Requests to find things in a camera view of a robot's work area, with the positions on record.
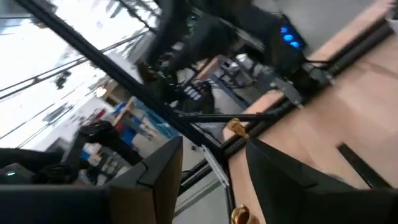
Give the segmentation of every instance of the electronic device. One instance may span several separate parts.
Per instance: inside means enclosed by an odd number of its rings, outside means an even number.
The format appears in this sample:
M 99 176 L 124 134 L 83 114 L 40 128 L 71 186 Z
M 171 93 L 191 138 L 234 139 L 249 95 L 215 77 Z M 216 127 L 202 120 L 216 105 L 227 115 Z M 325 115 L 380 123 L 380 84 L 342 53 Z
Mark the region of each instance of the electronic device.
M 0 169 L 0 184 L 31 184 L 34 173 L 18 163 Z
M 0 185 L 5 223 L 171 224 L 180 188 L 182 137 L 100 187 Z
M 283 20 L 280 27 L 280 33 L 282 34 L 283 40 L 296 49 L 304 50 L 307 46 L 306 41 L 300 35 L 290 19 L 285 14 L 283 14 L 282 16 Z

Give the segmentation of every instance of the metal bar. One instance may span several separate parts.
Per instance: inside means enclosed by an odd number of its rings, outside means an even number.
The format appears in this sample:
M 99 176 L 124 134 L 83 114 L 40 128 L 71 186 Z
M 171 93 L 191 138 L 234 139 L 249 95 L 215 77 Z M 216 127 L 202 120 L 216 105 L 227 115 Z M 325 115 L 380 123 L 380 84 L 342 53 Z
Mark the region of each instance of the metal bar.
M 339 145 L 337 149 L 370 188 L 392 188 L 384 178 L 346 144 Z
M 181 184 L 183 184 L 185 181 L 187 181 L 189 178 L 193 177 L 199 170 L 204 168 L 207 165 L 206 160 L 200 161 L 196 166 L 192 167 L 190 171 L 188 171 L 182 178 L 181 178 Z
M 121 45 L 123 45 L 123 44 L 125 44 L 125 43 L 128 43 L 128 42 L 130 42 L 130 41 L 132 41 L 132 40 L 134 40 L 134 39 L 136 39 L 136 38 L 138 38 L 138 37 L 140 37 L 140 36 L 142 36 L 142 35 L 144 35 L 144 34 L 146 34 L 146 33 L 147 33 L 147 31 L 141 32 L 140 34 L 136 34 L 136 35 L 134 35 L 134 36 L 132 36 L 132 37 L 130 37 L 130 38 L 127 38 L 126 40 L 122 40 L 122 41 L 120 41 L 120 42 L 118 42 L 118 43 L 115 43 L 115 44 L 113 44 L 113 45 L 110 45 L 110 46 L 108 46 L 108 47 L 102 49 L 101 51 L 102 51 L 102 52 L 110 51 L 110 50 L 115 49 L 116 47 L 119 47 L 119 46 L 121 46 Z M 18 86 L 18 85 L 20 85 L 20 84 L 22 84 L 22 83 L 25 83 L 25 82 L 34 80 L 34 79 L 36 79 L 36 78 L 39 78 L 39 77 L 42 76 L 42 75 L 46 75 L 47 73 L 56 71 L 56 70 L 58 70 L 58 69 L 60 69 L 60 68 L 62 68 L 62 67 L 64 67 L 64 66 L 67 66 L 67 65 L 71 65 L 71 64 L 73 64 L 73 63 L 76 63 L 76 64 L 74 64 L 72 67 L 68 67 L 68 68 L 67 68 L 67 70 L 68 70 L 68 69 L 71 69 L 71 68 L 73 68 L 73 67 L 75 67 L 75 66 L 77 66 L 77 65 L 80 65 L 81 63 L 77 63 L 77 62 L 79 62 L 80 60 L 84 60 L 82 63 L 84 63 L 84 62 L 87 61 L 87 59 L 86 59 L 85 57 L 80 57 L 80 58 L 75 59 L 75 60 L 73 60 L 73 61 L 71 61 L 71 62 L 68 62 L 68 63 L 66 63 L 66 64 L 63 64 L 63 65 L 58 66 L 58 67 L 55 67 L 55 68 L 53 68 L 53 69 L 51 69 L 51 70 L 48 70 L 48 71 L 46 71 L 46 72 L 43 72 L 43 73 L 41 73 L 41 74 L 38 74 L 38 75 L 35 75 L 35 76 L 31 77 L 31 78 L 28 78 L 28 79 L 26 79 L 26 80 L 23 80 L 23 81 L 21 81 L 21 82 L 19 82 L 19 83 L 13 84 L 13 85 L 11 85 L 11 86 L 7 86 L 7 87 L 1 89 L 0 92 L 2 92 L 2 91 L 4 91 L 4 90 L 8 90 L 8 89 L 10 89 L 10 88 L 12 88 L 12 87 Z M 65 70 L 66 70 L 66 69 L 63 69 L 63 70 L 61 70 L 61 71 L 58 71 L 56 74 L 59 74 L 59 73 L 61 73 L 61 72 L 64 72 Z
M 32 16 L 2 16 L 0 19 L 31 19 Z
M 345 45 L 344 48 L 335 52 L 332 57 L 328 60 L 326 64 L 324 64 L 323 68 L 332 68 L 332 64 L 336 63 L 340 60 L 344 55 L 346 55 L 350 50 L 353 50 L 356 45 L 363 40 L 366 39 L 367 36 L 374 33 L 380 26 L 382 26 L 386 22 L 385 16 L 382 16 L 378 21 L 376 21 L 373 25 L 371 25 L 368 29 L 366 29 L 361 35 L 358 35 L 353 41 Z
M 212 74 L 210 79 L 213 80 L 240 108 L 246 110 L 250 106 L 247 101 L 237 97 L 236 93 L 230 87 L 226 86 L 216 75 Z
M 210 184 L 206 185 L 204 187 L 204 190 L 202 190 L 199 194 L 195 193 L 195 195 L 193 195 L 193 197 L 189 198 L 189 201 L 181 206 L 180 208 L 178 208 L 175 212 L 174 212 L 174 217 L 179 216 L 181 213 L 183 213 L 186 209 L 190 208 L 192 205 L 196 204 L 197 202 L 199 202 L 202 198 L 206 197 L 208 194 L 212 193 L 212 191 L 214 191 L 215 189 L 217 189 L 219 186 L 221 186 L 221 183 L 218 180 L 215 180 L 213 182 L 211 182 Z
M 233 118 L 242 122 L 265 121 L 274 118 L 273 114 L 198 114 L 181 116 L 181 119 L 190 123 L 226 123 Z
M 148 108 L 155 111 L 160 117 L 166 120 L 169 125 L 180 131 L 182 135 L 189 138 L 194 144 L 206 146 L 213 154 L 216 161 L 221 165 L 226 163 L 219 147 L 200 134 L 193 126 L 181 121 L 169 106 L 159 101 L 151 91 L 142 86 L 137 80 L 130 76 L 121 67 L 116 65 L 110 58 L 102 54 L 91 45 L 73 28 L 68 26 L 61 18 L 48 10 L 42 8 L 36 0 L 16 0 L 22 7 L 26 8 L 35 17 L 40 19 L 47 27 L 52 29 L 62 39 L 77 49 L 88 60 L 106 72 L 111 78 L 117 81 L 125 89 L 141 100 Z
M 231 215 L 232 215 L 232 211 L 235 209 L 236 205 L 235 205 L 235 195 L 234 195 L 234 190 L 233 190 L 231 173 L 229 171 L 229 165 L 225 166 L 224 171 L 227 174 L 228 179 L 229 179 L 229 186 L 227 186 L 225 188 L 225 197 L 226 197 L 226 208 L 227 208 L 227 212 L 228 212 L 229 223 L 232 223 Z
M 180 186 L 180 191 L 178 192 L 178 195 L 183 194 L 186 192 L 189 188 L 197 184 L 200 180 L 202 180 L 204 177 L 206 177 L 209 173 L 211 173 L 211 167 L 208 165 L 208 167 L 202 169 L 201 171 L 197 172 L 194 178 L 186 181 L 184 184 Z
M 12 96 L 12 95 L 16 94 L 16 93 L 19 93 L 20 91 L 24 91 L 24 90 L 26 90 L 26 89 L 28 89 L 28 88 L 30 88 L 30 87 L 36 85 L 36 84 L 39 84 L 39 83 L 41 83 L 41 82 L 43 82 L 43 81 L 48 80 L 49 78 L 52 78 L 52 77 L 57 76 L 57 75 L 58 75 L 58 73 L 53 74 L 53 75 L 49 75 L 49 76 L 47 76 L 47 77 L 45 77 L 45 78 L 41 78 L 41 79 L 40 79 L 39 81 L 37 81 L 37 82 L 33 82 L 33 83 L 31 83 L 31 84 L 29 84 L 29 85 L 27 85 L 27 86 L 24 86 L 24 87 L 22 87 L 22 88 L 19 88 L 19 89 L 17 89 L 17 90 L 14 90 L 14 91 L 12 91 L 12 92 L 10 92 L 10 93 L 7 93 L 7 94 L 5 94 L 5 95 L 3 95 L 3 96 L 0 96 L 0 100 L 3 100 L 3 99 L 5 99 L 5 98 L 7 98 L 7 97 L 9 97 L 9 96 Z
M 366 30 L 363 34 L 361 34 L 357 39 L 354 39 L 352 42 L 355 43 L 355 46 L 357 49 L 361 50 L 355 50 L 355 54 L 349 54 L 349 57 L 340 57 L 339 60 L 337 60 L 334 64 L 331 65 L 330 67 L 330 73 L 334 76 L 339 75 L 347 66 L 350 66 L 354 63 L 358 57 L 361 55 L 366 54 L 369 50 L 371 50 L 373 47 L 375 47 L 378 43 L 383 41 L 386 37 L 388 37 L 391 33 L 392 30 L 389 27 L 386 27 L 387 23 L 384 20 L 384 23 L 377 23 L 378 24 L 378 29 L 375 29 L 374 26 L 370 28 L 372 30 L 372 34 L 369 36 L 369 32 Z M 278 116 L 276 116 L 274 119 L 264 121 L 264 122 L 251 122 L 248 124 L 250 127 L 250 130 L 246 128 L 246 132 L 250 135 L 252 138 L 258 137 L 258 135 L 262 134 L 265 130 L 276 124 L 280 119 L 282 119 L 286 114 L 289 112 L 293 111 L 296 109 L 296 106 L 290 103 L 287 98 L 281 99 L 278 103 L 276 104 L 283 104 L 286 105 L 283 111 L 279 113 Z M 238 151 L 240 151 L 244 145 L 246 144 L 246 140 L 244 138 L 241 138 L 237 135 L 233 136 L 234 140 L 233 141 L 227 141 L 221 146 L 221 149 L 225 152 L 226 157 L 230 158 L 231 156 L 235 155 Z M 207 164 L 206 161 L 201 161 L 199 164 L 203 165 L 204 163 L 204 168 L 203 170 L 211 170 L 210 166 Z M 191 172 L 187 173 L 185 178 L 189 179 L 191 178 L 191 182 L 195 181 L 200 181 L 199 178 L 197 178 L 196 174 L 192 174 Z

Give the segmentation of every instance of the black frame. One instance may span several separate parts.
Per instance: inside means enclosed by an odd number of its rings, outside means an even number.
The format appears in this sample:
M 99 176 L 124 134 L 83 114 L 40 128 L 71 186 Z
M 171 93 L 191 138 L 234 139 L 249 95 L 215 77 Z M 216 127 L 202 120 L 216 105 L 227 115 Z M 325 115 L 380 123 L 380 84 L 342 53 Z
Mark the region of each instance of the black frame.
M 165 119 L 170 125 L 179 130 L 187 138 L 189 138 L 196 145 L 205 145 L 210 152 L 213 153 L 216 160 L 226 171 L 229 179 L 230 173 L 228 169 L 228 158 L 238 152 L 245 144 L 246 140 L 238 135 L 233 136 L 227 140 L 221 147 L 213 144 L 209 139 L 204 137 L 199 131 L 187 124 L 179 115 L 174 113 L 168 106 L 160 102 L 153 94 L 136 82 L 130 77 L 124 70 L 118 67 L 113 61 L 103 55 L 98 49 L 93 47 L 87 40 L 85 40 L 79 33 L 73 30 L 59 17 L 55 16 L 51 12 L 47 11 L 40 6 L 37 0 L 16 0 L 21 6 L 26 8 L 35 17 L 40 19 L 46 26 L 57 33 L 61 38 L 67 41 L 72 47 L 79 50 L 88 60 L 91 60 L 95 65 L 104 70 L 111 78 L 116 80 L 120 85 L 129 90 L 133 95 L 145 103 L 150 109 L 158 113 L 163 119 Z M 380 19 L 373 26 L 369 27 L 357 38 L 352 40 L 345 48 L 334 54 L 334 56 L 328 61 L 323 67 L 333 76 L 341 73 L 346 67 L 350 66 L 356 59 L 364 55 L 366 52 L 371 50 L 375 45 L 384 40 L 388 35 L 392 33 L 391 28 L 387 25 L 384 19 Z M 310 101 L 314 96 L 305 99 L 305 103 Z M 270 110 L 282 106 L 282 110 L 275 116 L 266 116 Z M 286 97 L 283 97 L 280 101 L 269 108 L 264 114 L 260 116 L 249 115 L 247 117 L 242 116 L 241 119 L 250 122 L 246 126 L 246 132 L 252 138 L 256 138 L 267 128 L 278 122 L 287 113 L 295 109 L 295 105 L 289 102 Z M 223 116 L 223 122 L 231 117 L 226 115 Z M 185 119 L 191 119 L 191 121 L 198 122 L 200 116 L 190 117 Z M 201 118 L 203 122 L 209 122 L 209 120 Z M 182 177 L 180 194 L 184 193 L 191 186 L 195 185 L 199 180 L 204 178 L 211 172 L 211 167 L 208 165 L 206 160 L 199 162 L 190 172 Z M 231 214 L 234 206 L 234 195 L 232 189 L 232 183 L 226 188 L 228 212 Z

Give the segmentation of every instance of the metal post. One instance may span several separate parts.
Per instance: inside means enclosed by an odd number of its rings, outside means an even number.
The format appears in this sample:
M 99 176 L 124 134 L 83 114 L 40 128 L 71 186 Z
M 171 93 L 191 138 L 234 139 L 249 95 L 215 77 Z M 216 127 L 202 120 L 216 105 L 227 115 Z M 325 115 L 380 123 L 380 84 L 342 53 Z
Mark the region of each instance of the metal post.
M 76 48 L 88 60 L 91 60 L 96 66 L 106 72 L 121 86 L 129 90 L 132 95 L 141 100 L 148 108 L 155 111 L 160 117 L 165 119 L 169 125 L 180 131 L 182 135 L 189 138 L 197 146 L 206 146 L 219 164 L 226 164 L 226 159 L 222 155 L 219 147 L 202 135 L 198 130 L 193 128 L 193 126 L 181 121 L 169 106 L 166 106 L 165 103 L 159 101 L 158 97 L 156 97 L 151 91 L 137 82 L 137 80 L 114 63 L 110 58 L 102 54 L 73 28 L 61 20 L 61 18 L 41 7 L 37 0 L 16 1 L 35 17 L 40 19 L 47 27 L 52 29 L 72 47 Z

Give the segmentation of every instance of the floor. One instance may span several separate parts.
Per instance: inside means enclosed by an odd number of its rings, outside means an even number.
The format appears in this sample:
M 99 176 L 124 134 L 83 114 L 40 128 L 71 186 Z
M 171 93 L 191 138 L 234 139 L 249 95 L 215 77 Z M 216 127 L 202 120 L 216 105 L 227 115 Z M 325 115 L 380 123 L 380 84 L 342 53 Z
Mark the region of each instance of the floor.
M 372 0 L 279 0 L 276 2 L 255 0 L 255 3 L 263 10 L 275 12 L 280 9 L 286 13 L 308 42 L 309 52 L 322 46 L 372 2 Z M 214 90 L 213 93 L 216 98 L 216 107 L 222 113 L 242 112 L 243 109 L 221 90 Z M 241 91 L 239 94 L 251 102 L 261 95 L 256 88 L 246 92 Z M 199 152 L 191 151 L 188 148 L 191 145 L 188 141 L 184 144 L 183 166 L 184 169 L 189 169 L 202 160 L 203 156 Z M 228 222 L 224 190 L 215 182 L 216 177 L 214 173 L 211 173 L 178 198 L 175 224 Z M 200 195 L 199 192 L 208 195 L 196 202 L 201 197 L 197 197 Z

